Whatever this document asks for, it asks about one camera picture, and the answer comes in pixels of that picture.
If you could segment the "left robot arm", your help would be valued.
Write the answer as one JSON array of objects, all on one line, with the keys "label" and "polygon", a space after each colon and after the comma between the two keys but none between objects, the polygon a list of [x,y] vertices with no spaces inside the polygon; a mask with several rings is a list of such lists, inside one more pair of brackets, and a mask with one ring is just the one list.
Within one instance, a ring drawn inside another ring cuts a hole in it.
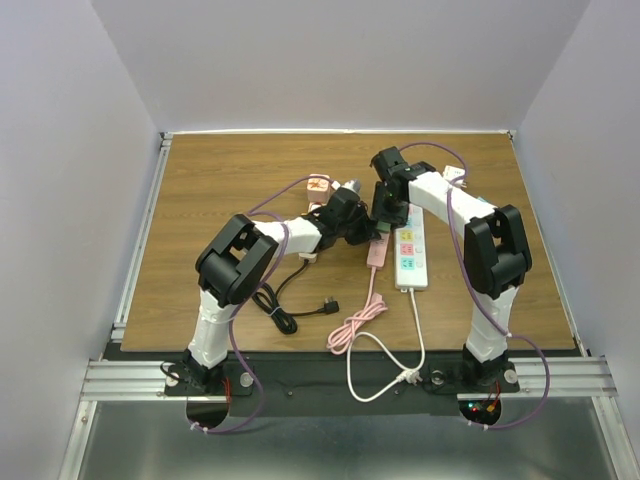
[{"label": "left robot arm", "polygon": [[293,220],[252,222],[237,214],[200,254],[195,264],[198,319],[182,360],[186,380],[199,393],[210,394],[221,386],[218,365],[227,357],[229,323],[265,274],[276,268],[274,258],[319,253],[341,238],[360,245],[376,237],[359,191],[357,180],[348,181],[325,205]]}]

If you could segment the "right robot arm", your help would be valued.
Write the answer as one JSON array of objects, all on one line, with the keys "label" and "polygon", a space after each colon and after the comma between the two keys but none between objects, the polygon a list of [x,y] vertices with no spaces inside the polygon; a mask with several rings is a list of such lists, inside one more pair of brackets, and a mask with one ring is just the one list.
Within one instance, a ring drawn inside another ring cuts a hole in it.
[{"label": "right robot arm", "polygon": [[397,147],[378,152],[370,166],[379,177],[373,203],[376,220],[404,226],[409,210],[420,207],[449,226],[473,302],[460,378],[472,390],[484,389],[506,368],[512,306],[532,267],[520,211],[461,190],[463,174],[448,180],[428,163],[407,163]]}]

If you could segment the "green plug adapter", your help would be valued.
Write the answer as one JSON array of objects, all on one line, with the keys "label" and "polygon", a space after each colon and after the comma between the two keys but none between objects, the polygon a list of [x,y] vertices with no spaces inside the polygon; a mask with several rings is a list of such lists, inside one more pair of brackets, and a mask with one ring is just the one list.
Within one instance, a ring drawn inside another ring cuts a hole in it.
[{"label": "green plug adapter", "polygon": [[389,233],[391,231],[391,225],[386,222],[379,222],[377,229],[382,233]]}]

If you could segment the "white cube adapter cartoon print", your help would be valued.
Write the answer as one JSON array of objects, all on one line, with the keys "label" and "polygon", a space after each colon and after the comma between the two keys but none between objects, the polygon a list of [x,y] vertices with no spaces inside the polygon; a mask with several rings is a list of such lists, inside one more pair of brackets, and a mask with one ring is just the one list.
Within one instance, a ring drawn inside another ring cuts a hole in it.
[{"label": "white cube adapter cartoon print", "polygon": [[454,167],[452,165],[446,165],[442,172],[442,177],[449,184],[456,188],[466,189],[466,171],[463,168]]}]

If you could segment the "white power strip pastel sockets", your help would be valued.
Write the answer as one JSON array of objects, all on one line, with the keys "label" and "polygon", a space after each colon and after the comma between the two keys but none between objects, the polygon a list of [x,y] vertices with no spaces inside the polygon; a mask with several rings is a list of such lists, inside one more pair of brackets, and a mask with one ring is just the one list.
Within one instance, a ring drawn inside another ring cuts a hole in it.
[{"label": "white power strip pastel sockets", "polygon": [[394,230],[395,285],[400,291],[425,290],[428,270],[423,209],[410,204],[406,224]]}]

